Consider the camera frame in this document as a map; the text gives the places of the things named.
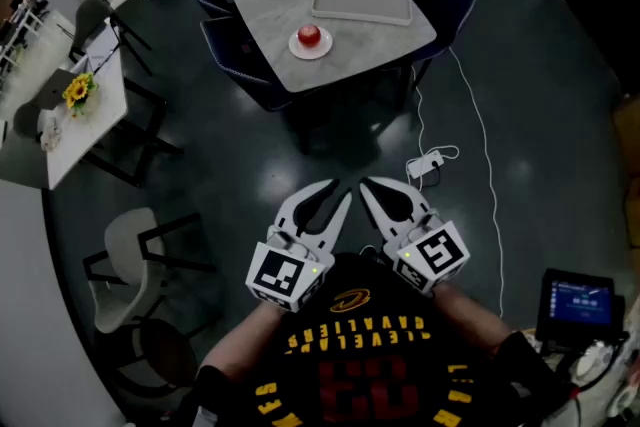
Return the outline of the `person's black printed jersey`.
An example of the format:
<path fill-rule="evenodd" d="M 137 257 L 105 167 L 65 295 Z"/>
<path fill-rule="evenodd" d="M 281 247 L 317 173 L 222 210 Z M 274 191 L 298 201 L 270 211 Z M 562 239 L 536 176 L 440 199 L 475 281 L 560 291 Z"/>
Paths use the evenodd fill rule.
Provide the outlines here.
<path fill-rule="evenodd" d="M 522 333 L 486 354 L 433 298 L 369 254 L 341 254 L 241 382 L 198 371 L 171 427 L 540 427 L 566 404 Z"/>

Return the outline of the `person's right forearm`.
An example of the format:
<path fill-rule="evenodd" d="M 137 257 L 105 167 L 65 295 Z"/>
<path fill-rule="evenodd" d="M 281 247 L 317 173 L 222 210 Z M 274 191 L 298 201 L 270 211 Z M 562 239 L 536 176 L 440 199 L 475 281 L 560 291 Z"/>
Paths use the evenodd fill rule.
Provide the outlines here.
<path fill-rule="evenodd" d="M 448 283 L 434 288 L 433 302 L 467 343 L 486 354 L 496 355 L 512 334 L 499 316 Z"/>

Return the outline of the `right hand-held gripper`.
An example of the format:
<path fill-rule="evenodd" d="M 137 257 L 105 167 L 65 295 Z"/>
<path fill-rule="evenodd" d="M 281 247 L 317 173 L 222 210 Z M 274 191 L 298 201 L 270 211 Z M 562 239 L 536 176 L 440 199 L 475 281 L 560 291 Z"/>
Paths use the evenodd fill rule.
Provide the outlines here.
<path fill-rule="evenodd" d="M 454 223 L 427 214 L 429 206 L 414 186 L 392 178 L 369 177 L 368 187 L 361 187 L 360 195 L 372 224 L 388 241 L 383 252 L 390 258 L 392 270 L 421 294 L 429 295 L 470 260 Z"/>

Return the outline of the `white power strip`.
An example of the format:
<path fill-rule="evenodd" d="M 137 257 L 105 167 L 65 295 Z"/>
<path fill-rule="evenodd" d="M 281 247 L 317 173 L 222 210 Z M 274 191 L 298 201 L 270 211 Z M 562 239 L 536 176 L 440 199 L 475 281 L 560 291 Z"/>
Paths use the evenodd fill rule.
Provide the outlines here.
<path fill-rule="evenodd" d="M 410 160 L 407 164 L 407 174 L 411 179 L 418 179 L 443 164 L 444 158 L 442 154 L 438 150 L 433 150 L 421 157 Z"/>

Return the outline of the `red apple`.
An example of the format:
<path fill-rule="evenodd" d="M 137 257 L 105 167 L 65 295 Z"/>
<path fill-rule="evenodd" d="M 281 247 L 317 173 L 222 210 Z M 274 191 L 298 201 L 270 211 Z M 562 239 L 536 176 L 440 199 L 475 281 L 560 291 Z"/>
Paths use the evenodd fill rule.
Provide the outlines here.
<path fill-rule="evenodd" d="M 305 48 L 317 46 L 321 39 L 321 30 L 316 25 L 305 25 L 297 31 L 299 43 Z"/>

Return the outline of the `black tablet screen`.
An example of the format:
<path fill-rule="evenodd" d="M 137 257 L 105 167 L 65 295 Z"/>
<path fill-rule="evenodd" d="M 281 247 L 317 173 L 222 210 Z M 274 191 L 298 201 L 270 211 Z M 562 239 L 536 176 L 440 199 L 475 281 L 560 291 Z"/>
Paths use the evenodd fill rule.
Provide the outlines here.
<path fill-rule="evenodd" d="M 625 306 L 611 278 L 548 269 L 542 278 L 535 337 L 568 349 L 613 342 L 623 331 Z"/>

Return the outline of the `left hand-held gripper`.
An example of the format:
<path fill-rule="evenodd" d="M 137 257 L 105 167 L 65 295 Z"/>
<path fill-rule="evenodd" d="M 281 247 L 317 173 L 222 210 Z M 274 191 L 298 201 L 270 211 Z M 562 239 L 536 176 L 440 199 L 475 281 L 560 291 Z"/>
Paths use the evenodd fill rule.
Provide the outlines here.
<path fill-rule="evenodd" d="M 343 193 L 324 228 L 311 227 L 323 203 L 333 194 L 339 179 L 311 183 L 281 205 L 266 242 L 256 244 L 245 285 L 257 299 L 287 312 L 299 312 L 319 290 L 334 266 L 333 249 L 352 203 L 352 192 Z M 306 241 L 289 235 L 305 234 Z"/>

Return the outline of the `person's left forearm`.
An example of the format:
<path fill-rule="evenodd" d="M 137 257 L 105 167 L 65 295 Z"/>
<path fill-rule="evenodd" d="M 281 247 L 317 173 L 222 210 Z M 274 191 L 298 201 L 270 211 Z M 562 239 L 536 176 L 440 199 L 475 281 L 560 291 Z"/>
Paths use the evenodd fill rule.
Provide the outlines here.
<path fill-rule="evenodd" d="M 212 367 L 241 382 L 271 344 L 284 315 L 284 309 L 262 302 L 207 353 L 199 372 Z"/>

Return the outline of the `open laptop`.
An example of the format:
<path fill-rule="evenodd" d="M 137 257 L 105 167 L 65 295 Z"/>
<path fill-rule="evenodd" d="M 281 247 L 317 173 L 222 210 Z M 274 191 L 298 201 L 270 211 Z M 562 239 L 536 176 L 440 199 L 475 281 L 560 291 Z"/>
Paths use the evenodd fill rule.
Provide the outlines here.
<path fill-rule="evenodd" d="M 86 71 L 97 73 L 119 47 L 119 29 L 114 25 L 107 25 L 86 49 Z"/>

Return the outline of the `grey chair black legs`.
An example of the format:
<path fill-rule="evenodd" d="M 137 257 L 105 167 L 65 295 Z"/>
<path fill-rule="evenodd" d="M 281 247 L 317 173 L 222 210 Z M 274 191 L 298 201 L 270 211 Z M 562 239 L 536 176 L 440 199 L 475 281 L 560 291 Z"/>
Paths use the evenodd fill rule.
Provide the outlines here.
<path fill-rule="evenodd" d="M 98 57 L 96 65 L 90 64 L 91 70 L 93 72 L 97 72 L 121 46 L 124 46 L 136 59 L 141 68 L 149 76 L 152 76 L 153 73 L 151 69 L 132 47 L 131 43 L 127 39 L 127 35 L 132 36 L 148 51 L 151 51 L 152 47 L 141 36 L 133 31 L 104 0 L 84 0 L 77 9 L 75 17 L 75 32 L 68 54 L 69 59 L 73 63 L 77 63 L 77 57 L 84 56 L 86 54 L 84 50 L 85 44 L 89 40 L 94 40 L 95 37 L 102 33 L 107 27 L 109 27 L 114 33 L 117 43 L 105 57 Z"/>

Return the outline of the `white round saucer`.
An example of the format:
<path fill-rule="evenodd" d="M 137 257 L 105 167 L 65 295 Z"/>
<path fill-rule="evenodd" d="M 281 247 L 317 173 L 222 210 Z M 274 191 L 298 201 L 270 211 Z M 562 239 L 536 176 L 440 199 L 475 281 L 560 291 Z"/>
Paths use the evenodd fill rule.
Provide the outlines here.
<path fill-rule="evenodd" d="M 323 27 L 318 27 L 322 33 L 320 43 L 313 48 L 303 47 L 297 38 L 297 30 L 289 38 L 289 50 L 297 58 L 302 60 L 316 60 L 324 57 L 332 48 L 333 38 Z"/>

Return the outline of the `white crumpled cloth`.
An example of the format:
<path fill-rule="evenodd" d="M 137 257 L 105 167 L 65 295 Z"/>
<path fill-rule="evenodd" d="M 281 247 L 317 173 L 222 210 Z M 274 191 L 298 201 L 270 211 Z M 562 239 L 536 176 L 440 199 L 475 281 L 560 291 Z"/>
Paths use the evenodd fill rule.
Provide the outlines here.
<path fill-rule="evenodd" d="M 50 117 L 42 122 L 40 130 L 40 146 L 45 152 L 52 152 L 61 139 L 61 127 L 55 117 Z"/>

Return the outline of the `sunflower bouquet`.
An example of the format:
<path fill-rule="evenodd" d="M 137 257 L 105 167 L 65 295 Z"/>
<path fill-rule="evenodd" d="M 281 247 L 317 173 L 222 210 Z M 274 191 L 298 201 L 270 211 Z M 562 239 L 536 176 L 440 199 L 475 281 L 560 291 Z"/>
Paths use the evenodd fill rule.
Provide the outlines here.
<path fill-rule="evenodd" d="M 67 110 L 73 117 L 84 115 L 99 90 L 92 72 L 76 76 L 62 93 Z"/>

